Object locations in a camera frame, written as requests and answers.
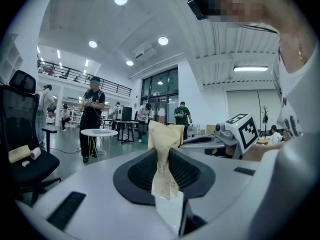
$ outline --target black rectangular slot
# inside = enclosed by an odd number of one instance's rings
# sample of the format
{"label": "black rectangular slot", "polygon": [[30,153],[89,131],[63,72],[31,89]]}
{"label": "black rectangular slot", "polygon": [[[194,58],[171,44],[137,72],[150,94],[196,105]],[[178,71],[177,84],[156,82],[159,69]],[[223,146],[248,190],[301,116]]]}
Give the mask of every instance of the black rectangular slot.
{"label": "black rectangular slot", "polygon": [[71,192],[47,219],[56,228],[63,231],[76,213],[86,194]]}
{"label": "black rectangular slot", "polygon": [[237,167],[234,169],[234,171],[241,173],[241,174],[250,175],[250,176],[253,176],[256,172],[255,170],[246,169],[246,168],[242,168],[242,167]]}

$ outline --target person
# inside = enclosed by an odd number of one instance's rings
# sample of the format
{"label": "person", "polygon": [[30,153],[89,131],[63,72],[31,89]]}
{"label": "person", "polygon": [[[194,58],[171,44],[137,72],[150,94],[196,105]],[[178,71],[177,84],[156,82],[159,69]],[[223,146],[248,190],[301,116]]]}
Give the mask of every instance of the person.
{"label": "person", "polygon": [[[306,131],[319,131],[317,125],[303,128],[301,120],[290,105],[293,102],[288,98],[303,76],[310,70],[318,70],[320,63],[317,35],[294,1],[214,0],[214,9],[227,21],[241,24],[263,23],[276,30],[280,40],[272,79],[281,102],[280,118],[285,128],[285,140],[302,136]],[[284,142],[255,144],[247,151],[244,160],[260,161],[266,151],[277,150],[283,144]]]}
{"label": "person", "polygon": [[117,126],[116,120],[117,120],[117,116],[118,116],[118,108],[119,108],[119,106],[120,106],[120,102],[117,101],[117,102],[115,103],[114,108],[113,108],[113,112],[111,113],[111,115],[113,116],[113,121],[112,121],[111,130],[113,130],[113,131],[116,130],[116,131],[118,132],[118,135],[119,135],[119,128],[118,128],[118,126]]}
{"label": "person", "polygon": [[[176,116],[176,110],[179,109],[182,111],[181,117]],[[183,140],[185,141],[188,138],[187,130],[188,130],[188,118],[190,124],[192,124],[192,118],[189,109],[186,107],[186,103],[184,101],[180,102],[180,107],[177,107],[174,111],[175,124],[184,126],[183,129]]]}
{"label": "person", "polygon": [[45,85],[43,87],[43,91],[39,94],[39,102],[42,104],[39,105],[39,109],[42,107],[42,111],[38,110],[38,120],[37,120],[37,128],[38,128],[38,141],[39,141],[39,147],[44,146],[44,138],[42,133],[42,128],[46,126],[46,119],[47,119],[47,112],[48,109],[50,109],[54,104],[54,96],[52,94],[52,86],[51,84]]}
{"label": "person", "polygon": [[[81,146],[81,155],[83,157],[83,163],[87,163],[89,160],[89,154],[92,154],[93,157],[97,157],[94,152],[93,145],[89,147],[89,138],[86,135],[81,133],[85,129],[99,129],[101,125],[101,113],[105,108],[105,94],[100,90],[100,78],[93,76],[90,79],[90,89],[86,91],[83,96],[83,102],[80,106],[80,112],[83,111],[81,120],[80,120],[80,146]],[[94,145],[96,144],[96,138],[93,138]]]}
{"label": "person", "polygon": [[61,125],[62,125],[62,131],[66,132],[65,123],[70,121],[70,112],[68,111],[68,105],[63,106],[63,110],[61,111]]}
{"label": "person", "polygon": [[277,132],[277,126],[272,125],[270,132],[272,135],[270,136],[268,145],[279,144],[282,141],[282,136]]}
{"label": "person", "polygon": [[142,142],[142,136],[147,132],[148,121],[151,114],[151,105],[147,103],[141,105],[137,111],[136,118],[138,120],[138,142]]}

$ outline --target ceiling air conditioner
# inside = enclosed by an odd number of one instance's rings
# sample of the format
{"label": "ceiling air conditioner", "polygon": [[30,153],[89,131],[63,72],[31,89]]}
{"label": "ceiling air conditioner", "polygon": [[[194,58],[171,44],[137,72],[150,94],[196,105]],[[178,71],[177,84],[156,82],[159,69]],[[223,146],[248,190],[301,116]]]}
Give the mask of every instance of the ceiling air conditioner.
{"label": "ceiling air conditioner", "polygon": [[144,42],[136,49],[134,49],[132,53],[134,54],[134,57],[137,61],[145,62],[152,56],[157,54],[157,51],[152,47],[150,43]]}

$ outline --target office chair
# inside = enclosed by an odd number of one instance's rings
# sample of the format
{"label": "office chair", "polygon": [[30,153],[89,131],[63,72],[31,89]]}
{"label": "office chair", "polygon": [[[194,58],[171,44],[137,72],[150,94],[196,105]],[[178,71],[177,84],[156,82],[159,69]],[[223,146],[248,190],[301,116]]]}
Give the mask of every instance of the office chair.
{"label": "office chair", "polygon": [[[36,80],[29,74],[17,70],[9,85],[0,86],[0,141],[6,155],[11,150],[28,145],[30,150],[39,147],[36,134],[36,113],[39,100],[35,95]],[[43,128],[47,133],[56,133],[57,130]],[[28,160],[30,164],[22,166]],[[32,192],[33,204],[39,194],[46,192],[49,185],[61,181],[61,178],[44,180],[60,164],[58,158],[41,149],[41,155],[33,160],[30,156],[10,165],[16,198],[21,194]]]}

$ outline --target chair armrest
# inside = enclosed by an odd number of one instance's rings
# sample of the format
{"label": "chair armrest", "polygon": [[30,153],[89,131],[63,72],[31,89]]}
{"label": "chair armrest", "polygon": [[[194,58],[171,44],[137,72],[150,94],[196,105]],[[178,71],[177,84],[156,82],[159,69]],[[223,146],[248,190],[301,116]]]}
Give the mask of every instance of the chair armrest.
{"label": "chair armrest", "polygon": [[56,128],[54,128],[52,126],[43,127],[42,131],[46,132],[47,134],[56,134],[57,133]]}

